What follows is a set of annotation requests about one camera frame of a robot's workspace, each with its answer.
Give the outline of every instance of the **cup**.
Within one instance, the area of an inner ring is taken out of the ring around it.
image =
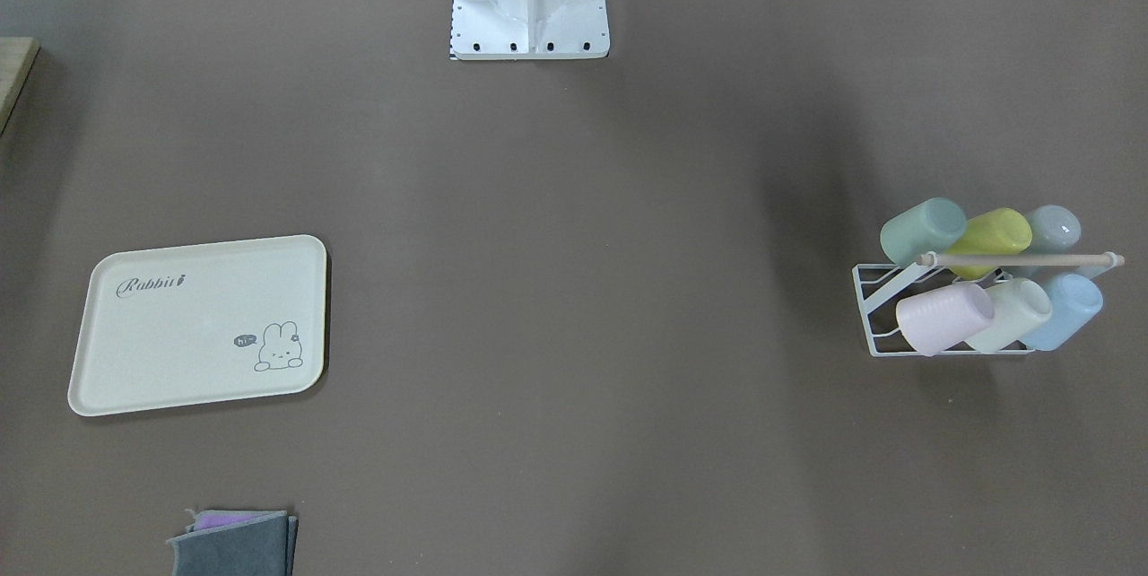
[[[1063,205],[1041,205],[1024,217],[1032,228],[1032,244],[1025,254],[1062,254],[1080,240],[1080,220]],[[1013,278],[1032,278],[1040,266],[1008,266]]]
[[[1091,279],[1077,273],[1060,273],[1041,282],[1053,303],[1053,318],[1039,329],[1022,335],[1021,343],[1050,352],[1091,321],[1104,306],[1104,295]]]
[[[898,266],[912,265],[930,250],[947,250],[964,235],[964,211],[944,196],[923,201],[885,221],[881,248]]]
[[[1033,332],[1053,318],[1053,303],[1045,289],[1031,279],[1014,278],[990,286],[985,293],[993,302],[993,324],[988,329],[964,338],[977,352],[1000,352],[1014,340]]]
[[[897,303],[901,335],[923,356],[948,350],[992,322],[992,298],[972,282],[955,282]]]
[[[1032,227],[1021,212],[998,208],[969,220],[964,235],[945,254],[954,256],[1015,256],[1032,244]],[[949,266],[963,279],[983,278],[993,266]]]

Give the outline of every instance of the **white cup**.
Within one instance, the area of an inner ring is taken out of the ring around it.
[[[986,293],[993,302],[993,324],[988,329],[964,338],[969,348],[977,352],[1000,352],[1009,343],[1053,318],[1053,303],[1048,294],[1031,279],[1010,279],[990,286]]]
[[[992,322],[992,298],[972,282],[955,282],[897,303],[901,335],[923,356],[948,350]]]

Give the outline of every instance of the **tray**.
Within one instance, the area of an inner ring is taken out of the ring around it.
[[[68,403],[83,417],[302,392],[324,366],[327,249],[274,236],[92,270]]]

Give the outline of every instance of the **wooden block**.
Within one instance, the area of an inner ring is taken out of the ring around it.
[[[40,44],[36,38],[0,38],[0,132],[8,123],[37,52]]]

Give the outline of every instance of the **towel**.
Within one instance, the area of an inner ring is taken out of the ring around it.
[[[285,511],[205,511],[168,540],[172,576],[290,576],[298,521]]]

